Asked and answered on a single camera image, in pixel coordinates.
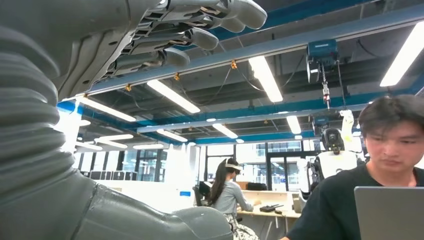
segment silver laptop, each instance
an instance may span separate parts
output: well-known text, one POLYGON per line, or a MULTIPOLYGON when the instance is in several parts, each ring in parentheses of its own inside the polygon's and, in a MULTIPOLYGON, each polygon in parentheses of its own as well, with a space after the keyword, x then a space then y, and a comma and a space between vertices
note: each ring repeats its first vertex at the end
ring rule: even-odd
POLYGON ((358 186, 361 240, 424 240, 424 187, 358 186))

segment ceiling light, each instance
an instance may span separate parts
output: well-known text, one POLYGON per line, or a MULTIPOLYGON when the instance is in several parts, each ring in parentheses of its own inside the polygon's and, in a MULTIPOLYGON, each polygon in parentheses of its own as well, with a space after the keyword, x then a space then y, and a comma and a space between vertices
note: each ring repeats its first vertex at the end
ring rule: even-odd
POLYGON ((79 126, 80 127, 84 127, 84 126, 88 126, 88 125, 90 125, 90 124, 92 124, 90 121, 88 121, 88 120, 81 120, 80 122, 79 122, 79 126))
POLYGON ((271 102, 281 102, 283 96, 281 95, 280 89, 277 86, 276 80, 271 73, 270 67, 268 66, 267 60, 264 56, 256 56, 249 59, 250 66, 253 69, 254 77, 257 78, 260 84, 268 95, 271 102))
POLYGON ((168 98, 169 100, 180 105, 182 108, 189 111, 190 113, 195 114, 200 112, 200 109, 197 106, 195 106, 193 103, 189 102, 187 99, 183 98, 182 96, 178 95, 175 91, 167 87, 162 82, 158 80, 151 80, 147 82, 147 85, 151 87, 152 89, 154 89, 156 92, 168 98))
POLYGON ((122 135, 113 135, 113 136, 101 136, 99 139, 101 140, 108 140, 108 141, 116 141, 116 140, 123 140, 123 139, 132 139, 134 138, 131 134, 122 134, 122 135))
POLYGON ((293 134, 301 134, 302 130, 297 116, 288 116, 287 122, 293 134))
POLYGON ((161 149, 163 148, 163 144, 144 144, 144 145, 135 145, 132 148, 137 150, 146 150, 146 149, 161 149))
POLYGON ((117 118, 126 120, 128 122, 135 122, 136 121, 136 118, 135 117, 132 117, 132 116, 127 115, 127 114, 125 114, 123 112, 117 111, 117 110, 112 109, 112 108, 110 108, 108 106, 105 106, 103 104, 100 104, 98 102, 95 102, 93 100, 90 100, 87 97, 81 97, 79 100, 80 100, 81 103, 83 103, 85 105, 88 105, 88 106, 90 106, 92 108, 95 108, 95 109, 100 110, 102 112, 105 112, 105 113, 108 113, 110 115, 113 115, 113 116, 115 116, 117 118))
POLYGON ((106 144, 106 145, 110 145, 110 146, 113 146, 113 147, 117 147, 117 148, 120 148, 120 149, 128 148, 128 146, 125 145, 125 144, 117 143, 117 142, 109 141, 109 140, 105 140, 105 139, 96 138, 96 139, 94 139, 94 141, 101 143, 101 144, 106 144))
POLYGON ((79 142, 79 141, 75 143, 75 146, 83 147, 86 149, 98 150, 98 151, 103 150, 103 147, 101 146, 91 145, 91 144, 88 144, 85 142, 79 142))
POLYGON ((215 124, 212 125, 212 127, 214 127, 216 130, 220 131, 221 133, 227 135, 230 139, 236 139, 236 138, 239 137, 239 136, 237 136, 237 134, 235 134, 234 132, 232 132, 231 130, 226 128, 221 123, 215 123, 215 124))
POLYGON ((162 135, 164 135, 164 136, 167 136, 168 138, 175 139, 175 140, 180 141, 180 142, 182 142, 182 143, 185 143, 185 142, 187 142, 187 141, 188 141, 188 139, 187 139, 187 138, 184 138, 184 137, 182 137, 182 136, 179 136, 179 135, 177 135, 177 134, 174 134, 174 133, 172 133, 172 132, 170 132, 170 131, 165 131, 165 130, 163 130, 163 129, 158 129, 158 130, 157 130, 157 133, 158 133, 158 134, 162 134, 162 135))
POLYGON ((401 80, 420 52, 424 49, 423 36, 424 21, 415 25, 381 81, 380 87, 393 86, 401 80))

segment long dark hair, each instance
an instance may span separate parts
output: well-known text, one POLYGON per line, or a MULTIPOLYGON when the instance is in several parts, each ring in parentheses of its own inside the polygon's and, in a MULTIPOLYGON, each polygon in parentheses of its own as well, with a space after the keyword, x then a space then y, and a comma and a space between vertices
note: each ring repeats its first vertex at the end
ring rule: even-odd
POLYGON ((237 175, 240 174, 239 170, 233 167, 226 167, 226 164, 231 164, 236 166, 239 165, 237 161, 234 160, 232 157, 230 157, 228 160, 225 159, 218 165, 218 169, 216 170, 216 174, 215 174, 215 181, 213 182, 213 185, 210 189, 209 206, 216 203, 220 195, 223 193, 224 184, 227 179, 227 174, 228 173, 232 174, 234 172, 237 175))

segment overhead rail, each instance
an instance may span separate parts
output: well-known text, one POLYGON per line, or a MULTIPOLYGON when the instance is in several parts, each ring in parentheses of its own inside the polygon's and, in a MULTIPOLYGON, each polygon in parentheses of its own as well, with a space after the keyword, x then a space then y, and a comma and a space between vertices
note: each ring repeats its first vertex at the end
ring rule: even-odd
POLYGON ((355 39, 375 33, 412 26, 423 20, 424 4, 419 4, 380 15, 198 58, 189 65, 181 68, 166 66, 149 71, 130 73, 122 77, 110 78, 106 82, 95 84, 90 91, 82 94, 87 94, 88 96, 101 94, 116 89, 123 89, 128 84, 134 86, 144 84, 150 80, 172 78, 176 72, 178 72, 179 75, 186 75, 222 67, 230 64, 233 60, 237 60, 239 63, 247 61, 252 57, 272 56, 301 50, 305 49, 308 43, 323 39, 336 39, 337 41, 355 39))

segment white humanoid robot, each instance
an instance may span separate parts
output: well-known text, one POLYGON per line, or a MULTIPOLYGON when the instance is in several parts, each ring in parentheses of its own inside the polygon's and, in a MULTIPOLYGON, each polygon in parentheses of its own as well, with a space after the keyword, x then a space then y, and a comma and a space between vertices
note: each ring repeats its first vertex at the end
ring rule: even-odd
POLYGON ((326 151, 318 154, 313 162, 305 159, 297 162, 301 208, 322 180, 336 175, 340 171, 354 169, 364 163, 354 151, 352 111, 340 111, 340 115, 343 117, 341 131, 337 128, 327 128, 322 133, 322 143, 326 151))

